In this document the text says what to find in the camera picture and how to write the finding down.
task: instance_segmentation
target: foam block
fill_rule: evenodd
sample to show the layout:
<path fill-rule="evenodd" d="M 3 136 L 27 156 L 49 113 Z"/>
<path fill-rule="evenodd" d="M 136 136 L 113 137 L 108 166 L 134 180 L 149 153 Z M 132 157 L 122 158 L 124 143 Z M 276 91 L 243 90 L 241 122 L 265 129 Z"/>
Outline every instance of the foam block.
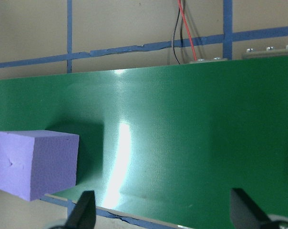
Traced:
<path fill-rule="evenodd" d="M 0 189 L 27 201 L 75 186 L 79 136 L 0 131 Z"/>

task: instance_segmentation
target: red wire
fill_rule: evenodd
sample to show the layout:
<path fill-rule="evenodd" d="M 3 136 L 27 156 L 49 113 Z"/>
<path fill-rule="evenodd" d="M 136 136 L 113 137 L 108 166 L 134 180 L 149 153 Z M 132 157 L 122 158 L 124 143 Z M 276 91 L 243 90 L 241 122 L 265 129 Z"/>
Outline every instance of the red wire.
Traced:
<path fill-rule="evenodd" d="M 186 19 L 185 19 L 184 13 L 183 13 L 183 9 L 182 9 L 182 6 L 181 6 L 181 0 L 177 0 L 177 1 L 178 1 L 179 9 L 180 9 L 180 12 L 181 12 L 181 15 L 182 15 L 182 18 L 183 18 L 183 22 L 184 22 L 184 25 L 185 25 L 185 28 L 186 28 L 186 31 L 187 31 L 188 39 L 190 40 L 190 44 L 191 44 L 191 47 L 192 47 L 194 60 L 197 61 L 197 57 L 196 57 L 196 53 L 195 53 L 192 37 L 191 37 L 191 34 L 190 34 L 190 30 L 188 29 L 188 26 L 187 26 L 187 23 L 186 23 Z"/>

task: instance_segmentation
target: wire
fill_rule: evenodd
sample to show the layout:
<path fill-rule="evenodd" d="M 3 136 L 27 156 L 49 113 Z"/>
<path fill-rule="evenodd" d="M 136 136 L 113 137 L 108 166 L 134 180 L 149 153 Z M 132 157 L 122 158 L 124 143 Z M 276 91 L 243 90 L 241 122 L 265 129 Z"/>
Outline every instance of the wire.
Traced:
<path fill-rule="evenodd" d="M 180 9 L 178 8 L 178 16 L 177 16 L 175 28 L 174 28 L 173 35 L 172 35 L 172 51 L 173 51 L 173 55 L 174 55 L 174 58 L 175 58 L 177 64 L 180 64 L 180 62 L 178 61 L 177 56 L 176 56 L 176 52 L 175 52 L 175 34 L 176 34 L 176 30 L 177 30 L 179 17 L 180 17 Z"/>
<path fill-rule="evenodd" d="M 178 5 L 179 5 L 179 9 L 180 9 L 181 15 L 182 15 L 182 19 L 183 19 L 183 22 L 184 22 L 184 25 L 185 25 L 185 28 L 186 28 L 186 31 L 187 31 L 188 39 L 190 40 L 190 44 L 191 44 L 191 47 L 192 47 L 194 60 L 197 61 L 197 57 L 196 57 L 196 53 L 195 53 L 192 37 L 191 37 L 191 34 L 190 34 L 190 30 L 188 29 L 188 26 L 187 26 L 187 23 L 186 23 L 186 19 L 185 19 L 184 13 L 183 13 L 183 9 L 182 9 L 182 6 L 181 6 L 181 0 L 177 0 L 177 1 L 178 1 Z"/>

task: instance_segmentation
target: blue tape strip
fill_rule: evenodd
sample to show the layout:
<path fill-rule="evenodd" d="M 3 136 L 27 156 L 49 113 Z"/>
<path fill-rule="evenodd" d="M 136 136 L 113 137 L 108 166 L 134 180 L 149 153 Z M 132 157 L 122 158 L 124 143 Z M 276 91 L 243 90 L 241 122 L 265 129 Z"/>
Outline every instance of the blue tape strip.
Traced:
<path fill-rule="evenodd" d="M 72 0 L 67 0 L 67 53 L 72 53 Z M 72 72 L 72 60 L 67 60 L 67 73 Z"/>
<path fill-rule="evenodd" d="M 240 42 L 254 39 L 264 39 L 264 38 L 284 37 L 284 36 L 288 36 L 288 26 L 263 29 L 263 30 L 235 32 L 233 34 L 233 41 Z"/>
<path fill-rule="evenodd" d="M 223 42 L 223 58 L 232 59 L 232 42 L 233 42 L 233 3 L 232 0 L 224 0 L 224 42 Z"/>
<path fill-rule="evenodd" d="M 67 0 L 67 52 L 72 53 L 72 0 Z"/>
<path fill-rule="evenodd" d="M 279 27 L 279 28 L 271 28 L 271 29 L 263 29 L 263 30 L 255 30 L 255 31 L 236 32 L 236 33 L 233 33 L 232 35 L 233 35 L 232 40 L 234 42 L 247 41 L 247 40 L 253 40 L 253 39 L 283 37 L 283 36 L 288 36 L 288 26 Z M 193 42 L 195 45 L 216 44 L 216 43 L 225 42 L 225 37 L 222 34 L 212 35 L 212 36 L 207 36 L 207 37 L 198 37 L 198 38 L 193 38 Z M 183 42 L 181 42 L 180 40 L 176 40 L 175 46 L 176 47 L 189 47 L 190 43 L 188 39 L 184 39 Z M 224 43 L 224 46 L 225 46 L 224 56 L 230 57 L 230 55 L 232 55 L 232 52 L 230 50 L 232 48 L 232 42 L 229 41 L 229 43 Z M 171 47 L 170 42 L 157 42 L 157 43 L 145 44 L 142 46 L 133 45 L 133 46 L 120 47 L 120 48 L 113 48 L 113 49 L 93 50 L 93 51 L 90 51 L 90 53 L 89 52 L 75 52 L 75 53 L 41 57 L 41 58 L 28 59 L 28 60 L 2 62 L 0 63 L 0 68 L 60 62 L 60 61 L 67 61 L 67 60 L 77 60 L 77 59 L 83 59 L 83 58 L 99 57 L 99 56 L 105 56 L 105 55 L 117 54 L 117 53 L 126 53 L 126 52 L 148 52 L 148 51 L 166 49 L 170 47 Z"/>
<path fill-rule="evenodd" d="M 70 199 L 68 200 L 68 209 L 67 209 L 67 211 L 68 211 L 68 212 L 67 212 L 68 217 L 71 215 L 71 213 L 72 213 L 75 205 L 76 205 L 76 204 L 74 204 L 74 203 L 72 202 L 72 200 L 70 200 Z"/>
<path fill-rule="evenodd" d="M 67 60 L 67 73 L 72 73 L 72 60 Z"/>
<path fill-rule="evenodd" d="M 115 215 L 115 214 L 110 213 L 108 211 L 101 210 L 101 209 L 96 209 L 96 214 L 98 216 L 103 216 L 103 217 L 107 217 L 107 218 L 111 218 L 111 219 L 120 219 L 121 221 L 127 222 L 129 224 L 137 225 L 139 227 L 148 228 L 148 229 L 173 229 L 172 227 L 169 227 L 169 226 L 165 226 L 165 225 L 161 225 L 161 224 L 157 224 L 157 223 L 152 223 L 152 222 L 148 222 L 148 221 L 141 220 L 141 219 L 134 219 L 132 217 L 118 216 L 118 215 Z"/>
<path fill-rule="evenodd" d="M 52 204 L 57 204 L 63 207 L 67 207 L 68 206 L 68 202 L 62 199 L 57 199 L 57 198 L 52 198 L 52 197 L 48 197 L 48 196 L 43 196 L 40 198 L 40 200 L 43 200 L 45 202 L 49 202 Z"/>

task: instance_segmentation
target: beige wall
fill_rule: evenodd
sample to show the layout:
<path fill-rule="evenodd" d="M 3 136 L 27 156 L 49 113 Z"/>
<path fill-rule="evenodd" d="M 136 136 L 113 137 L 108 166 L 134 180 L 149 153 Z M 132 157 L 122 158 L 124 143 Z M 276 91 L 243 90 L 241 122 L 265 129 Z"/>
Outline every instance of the beige wall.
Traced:
<path fill-rule="evenodd" d="M 74 0 L 73 52 L 142 45 L 171 39 L 176 0 Z M 192 36 L 223 33 L 222 0 L 187 0 Z M 0 0 L 0 62 L 66 53 L 66 0 Z M 233 0 L 233 32 L 288 26 L 288 0 Z M 235 42 L 233 59 L 246 48 L 283 48 L 288 37 Z M 199 58 L 222 56 L 222 45 L 196 47 Z M 183 48 L 185 62 L 192 60 Z M 177 48 L 178 58 L 181 51 Z M 175 64 L 170 49 L 73 61 L 73 72 Z M 66 62 L 0 69 L 1 78 L 66 73 Z"/>

